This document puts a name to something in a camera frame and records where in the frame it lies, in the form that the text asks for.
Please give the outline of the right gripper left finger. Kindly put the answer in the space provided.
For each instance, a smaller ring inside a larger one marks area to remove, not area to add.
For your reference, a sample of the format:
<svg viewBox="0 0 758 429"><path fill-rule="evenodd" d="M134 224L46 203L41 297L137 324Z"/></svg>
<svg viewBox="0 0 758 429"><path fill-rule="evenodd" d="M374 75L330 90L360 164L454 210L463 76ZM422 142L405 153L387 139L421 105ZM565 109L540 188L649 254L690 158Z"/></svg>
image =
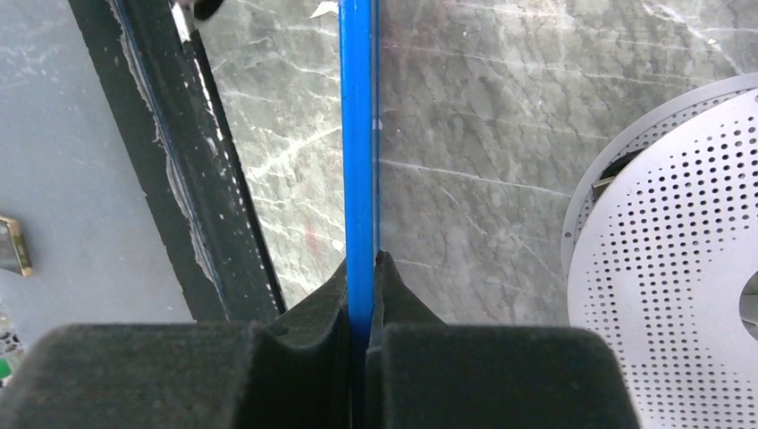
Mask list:
<svg viewBox="0 0 758 429"><path fill-rule="evenodd" d="M4 428L347 428L346 269L272 322L69 324L1 391Z"/></svg>

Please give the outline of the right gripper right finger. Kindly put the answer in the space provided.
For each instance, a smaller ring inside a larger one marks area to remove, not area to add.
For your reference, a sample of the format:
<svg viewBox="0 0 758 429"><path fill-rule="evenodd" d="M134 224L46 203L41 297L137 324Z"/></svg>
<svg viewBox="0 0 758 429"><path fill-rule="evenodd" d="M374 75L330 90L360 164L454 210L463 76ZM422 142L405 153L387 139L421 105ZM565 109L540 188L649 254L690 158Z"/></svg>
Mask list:
<svg viewBox="0 0 758 429"><path fill-rule="evenodd" d="M367 428L636 428L610 348L565 326L446 324L375 260Z"/></svg>

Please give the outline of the blue framed whiteboard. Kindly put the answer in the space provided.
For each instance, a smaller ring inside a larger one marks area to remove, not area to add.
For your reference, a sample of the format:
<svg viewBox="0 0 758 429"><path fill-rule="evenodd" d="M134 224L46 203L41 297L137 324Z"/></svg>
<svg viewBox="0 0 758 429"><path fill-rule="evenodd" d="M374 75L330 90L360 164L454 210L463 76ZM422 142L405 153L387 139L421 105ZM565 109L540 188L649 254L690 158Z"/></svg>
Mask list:
<svg viewBox="0 0 758 429"><path fill-rule="evenodd" d="M366 426L366 351L379 252L379 12L371 0L339 3L341 125L351 346L351 419Z"/></svg>

